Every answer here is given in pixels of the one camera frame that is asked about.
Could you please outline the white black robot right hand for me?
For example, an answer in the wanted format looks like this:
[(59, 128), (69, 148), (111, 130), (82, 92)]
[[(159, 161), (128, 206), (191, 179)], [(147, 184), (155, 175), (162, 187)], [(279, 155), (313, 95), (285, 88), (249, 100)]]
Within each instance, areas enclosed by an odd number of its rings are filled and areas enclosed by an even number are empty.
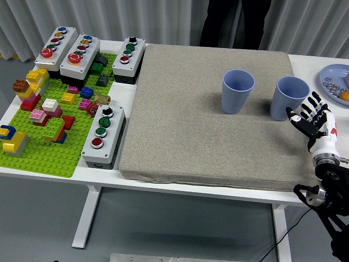
[(308, 102), (312, 107), (301, 104), (300, 115), (291, 107), (287, 107), (288, 119), (297, 130), (309, 138), (308, 151), (312, 155), (314, 166), (322, 163), (339, 165), (340, 154), (336, 148), (338, 135), (334, 114), (315, 91), (308, 97)]

